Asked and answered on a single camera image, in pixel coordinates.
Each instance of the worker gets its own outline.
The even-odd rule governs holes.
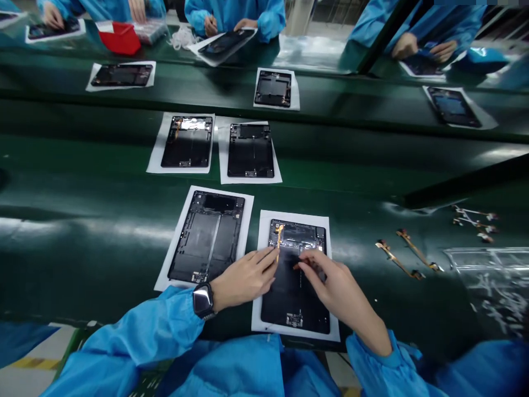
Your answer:
[[[158,298],[141,303],[72,353],[61,376],[42,396],[126,397],[143,369],[173,358],[157,396],[340,396],[313,352],[285,348],[277,334],[225,342],[197,340],[204,322],[216,313],[269,291],[278,254],[277,248],[270,247],[250,252],[210,283],[186,290],[169,287]],[[321,302],[354,332],[346,346],[366,396],[514,397],[521,393],[529,373],[527,344],[480,344],[438,374],[437,388],[416,371],[412,357],[419,358],[419,351],[396,341],[346,265],[318,250],[304,251],[299,258],[300,271]],[[314,269],[326,274],[325,282]]]
[[[202,37],[248,27],[257,29],[259,41],[270,42],[287,21],[283,0],[186,0],[184,10]]]
[[[145,23],[165,19],[163,0],[37,0],[42,20],[53,29],[64,29],[64,20],[87,12],[92,20]]]
[[[355,25],[349,40],[370,47],[387,23],[398,0],[370,0]],[[406,18],[386,47],[398,60],[415,55],[427,43],[431,57],[448,61],[470,48],[481,27],[487,6],[434,6],[433,0],[421,0]]]
[[[19,13],[20,8],[15,6],[11,0],[0,0],[0,11]]]

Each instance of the black component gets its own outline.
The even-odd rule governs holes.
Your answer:
[[[213,118],[172,118],[161,166],[164,168],[207,167],[211,153]]]
[[[274,177],[270,126],[231,125],[228,176],[243,178]]]
[[[94,87],[145,87],[152,65],[103,65],[90,84]]]
[[[263,296],[261,320],[266,323],[290,326],[307,331],[329,334],[330,313],[318,299],[316,291],[301,270],[293,267],[299,255],[307,249],[319,249],[324,254],[324,228],[273,219],[268,245],[277,246],[279,226],[283,225],[276,280]]]
[[[226,51],[230,51],[233,47],[250,37],[252,34],[253,30],[249,29],[229,31],[209,43],[207,46],[202,47],[198,52],[210,57],[220,56],[226,53]]]
[[[253,101],[260,105],[289,108],[291,83],[290,74],[261,71]]]
[[[16,14],[9,14],[9,13],[5,13],[5,12],[0,12],[0,22],[3,21],[3,20],[7,20],[7,19],[14,19],[16,17],[17,17]]]
[[[438,64],[421,55],[411,56],[403,62],[416,76],[442,76],[444,74]]]
[[[64,20],[64,29],[53,29],[45,24],[37,24],[29,26],[28,38],[30,40],[44,39],[46,37],[61,36],[68,33],[75,33],[79,31],[79,21],[76,18],[69,18]]]
[[[244,198],[196,191],[168,278],[209,282],[235,262]]]
[[[428,87],[438,116],[447,124],[481,127],[478,118],[459,91]]]
[[[193,291],[193,309],[201,319],[208,319],[215,315],[213,311],[213,293],[209,283],[199,284]]]

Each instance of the orange flex cable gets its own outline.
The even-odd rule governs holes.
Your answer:
[[[397,230],[397,235],[399,235],[400,237],[402,237],[406,243],[409,245],[409,247],[411,249],[413,249],[415,251],[415,253],[417,254],[417,256],[419,257],[419,259],[422,261],[422,263],[424,263],[425,265],[427,265],[427,267],[429,267],[430,269],[434,270],[434,271],[444,271],[437,263],[435,262],[430,262],[428,263],[428,260],[426,259],[426,257],[424,256],[424,254],[422,253],[422,251],[420,249],[418,249],[413,243],[412,243],[412,238],[409,236],[409,234],[406,232],[406,229],[399,229]]]
[[[390,252],[391,247],[388,246],[384,240],[379,240],[379,242],[375,245],[378,248],[382,249],[387,254],[388,259],[394,262],[398,267],[400,267],[404,271],[404,273],[406,273],[409,277],[415,278],[416,280],[422,280],[423,278],[425,278],[421,272],[414,270],[410,273],[404,266],[402,266],[402,263],[400,263],[397,257]]]
[[[277,248],[281,245],[281,232],[285,228],[285,225],[279,225],[277,233]],[[279,263],[279,254],[276,256],[276,262]]]

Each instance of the white cable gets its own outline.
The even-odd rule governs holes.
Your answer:
[[[198,43],[201,40],[200,37],[195,37],[191,29],[187,26],[180,26],[178,32],[173,33],[171,39],[167,43],[172,45],[175,51],[178,51],[180,48],[187,50],[187,46]]]

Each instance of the blue cleanroom gown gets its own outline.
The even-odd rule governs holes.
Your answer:
[[[51,1],[57,6],[63,19],[81,15],[86,11],[96,22],[104,20],[132,21],[128,0],[37,0],[41,13],[44,12],[46,1]],[[165,18],[163,0],[146,1],[145,15],[147,18]]]
[[[142,369],[171,358],[175,360],[158,396],[340,396],[316,355],[284,348],[279,335],[197,340],[204,321],[193,311],[191,292],[169,287],[117,324],[98,330],[70,355],[59,379],[42,396],[126,397]],[[417,374],[411,356],[420,353],[398,344],[393,332],[389,336],[393,353],[385,358],[373,354],[356,335],[347,338],[365,395],[445,397]],[[438,386],[451,397],[514,396],[528,373],[528,354],[521,342],[480,344],[441,371]]]
[[[0,11],[20,12],[20,8],[15,6],[11,0],[0,0]]]
[[[349,36],[360,44],[370,47],[389,19],[398,0],[370,0],[360,16],[358,23]],[[487,6],[432,6],[417,23],[409,27],[421,2],[413,9],[406,21],[386,48],[391,52],[398,39],[405,32],[413,33],[417,42],[436,42],[438,44],[456,40],[458,46],[454,55],[468,50],[481,28],[483,13]]]
[[[213,15],[219,33],[231,31],[243,18],[257,21],[259,41],[269,42],[285,28],[284,0],[186,0],[186,18],[198,35],[206,37],[204,20]]]

